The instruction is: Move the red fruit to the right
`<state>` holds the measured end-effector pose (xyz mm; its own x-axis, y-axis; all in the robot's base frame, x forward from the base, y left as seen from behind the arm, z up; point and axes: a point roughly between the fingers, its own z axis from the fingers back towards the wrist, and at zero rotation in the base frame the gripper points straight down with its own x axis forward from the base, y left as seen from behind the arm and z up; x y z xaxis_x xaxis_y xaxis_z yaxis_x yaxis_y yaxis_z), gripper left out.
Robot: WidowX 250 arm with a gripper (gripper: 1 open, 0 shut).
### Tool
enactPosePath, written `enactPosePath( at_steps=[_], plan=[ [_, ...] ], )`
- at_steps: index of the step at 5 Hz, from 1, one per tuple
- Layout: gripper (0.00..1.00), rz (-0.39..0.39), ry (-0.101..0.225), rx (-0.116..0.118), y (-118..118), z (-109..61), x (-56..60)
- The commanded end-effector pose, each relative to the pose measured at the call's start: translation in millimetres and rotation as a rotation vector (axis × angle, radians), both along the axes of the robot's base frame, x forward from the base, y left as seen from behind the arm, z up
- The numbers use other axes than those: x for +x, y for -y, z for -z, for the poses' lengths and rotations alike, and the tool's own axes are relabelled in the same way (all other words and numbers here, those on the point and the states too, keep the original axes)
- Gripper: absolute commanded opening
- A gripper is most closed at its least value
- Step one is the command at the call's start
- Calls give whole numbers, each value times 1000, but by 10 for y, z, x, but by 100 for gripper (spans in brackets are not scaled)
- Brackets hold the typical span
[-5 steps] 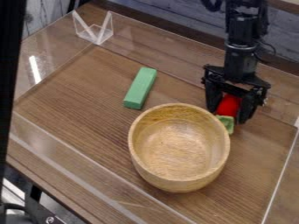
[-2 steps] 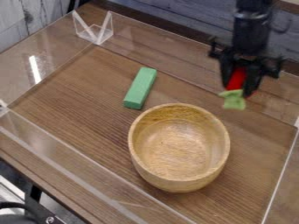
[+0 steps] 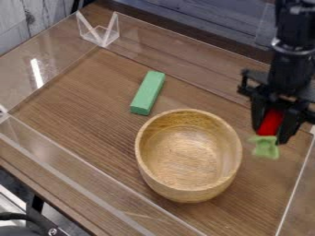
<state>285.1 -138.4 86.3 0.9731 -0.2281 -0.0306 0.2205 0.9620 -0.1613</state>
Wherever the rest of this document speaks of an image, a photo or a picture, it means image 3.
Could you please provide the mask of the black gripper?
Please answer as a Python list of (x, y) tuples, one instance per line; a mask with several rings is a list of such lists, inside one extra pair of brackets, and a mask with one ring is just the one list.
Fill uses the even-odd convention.
[(315, 124), (315, 111), (308, 108), (315, 104), (315, 82), (295, 93), (283, 93), (267, 83), (267, 74), (256, 70), (241, 72), (243, 80), (237, 92), (251, 101), (252, 128), (259, 130), (265, 113), (271, 109), (283, 112), (283, 121), (277, 130), (277, 144), (288, 143), (300, 124)]

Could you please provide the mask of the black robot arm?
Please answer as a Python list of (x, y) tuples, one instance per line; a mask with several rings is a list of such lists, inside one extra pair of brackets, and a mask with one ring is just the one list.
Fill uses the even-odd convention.
[(315, 0), (275, 0), (275, 28), (269, 70), (243, 70), (237, 93), (249, 98), (252, 129), (275, 124), (284, 145), (301, 124), (315, 124)]

